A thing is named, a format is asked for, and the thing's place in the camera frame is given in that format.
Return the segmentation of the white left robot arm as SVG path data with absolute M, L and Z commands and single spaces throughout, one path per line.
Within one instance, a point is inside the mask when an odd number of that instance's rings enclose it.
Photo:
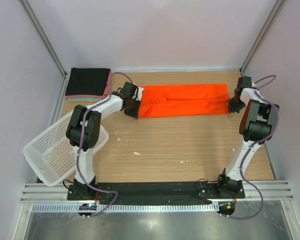
M 93 148 L 100 138 L 101 122 L 115 112 L 138 118 L 144 88 L 126 82 L 122 88 L 90 106 L 77 105 L 72 112 L 66 137 L 75 153 L 75 177 L 68 187 L 68 200 L 91 200 L 96 193 Z

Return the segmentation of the orange t-shirt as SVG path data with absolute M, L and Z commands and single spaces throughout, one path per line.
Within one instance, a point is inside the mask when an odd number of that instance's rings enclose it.
M 225 83 L 143 85 L 139 118 L 230 113 Z

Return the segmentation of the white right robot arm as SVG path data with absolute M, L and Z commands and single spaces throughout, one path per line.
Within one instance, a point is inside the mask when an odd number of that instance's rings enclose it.
M 234 97 L 228 103 L 231 113 L 245 109 L 239 125 L 241 144 L 230 164 L 217 178 L 215 192 L 221 198 L 231 198 L 243 192 L 244 174 L 257 150 L 276 132 L 280 121 L 280 106 L 266 100 L 252 78 L 238 78 Z

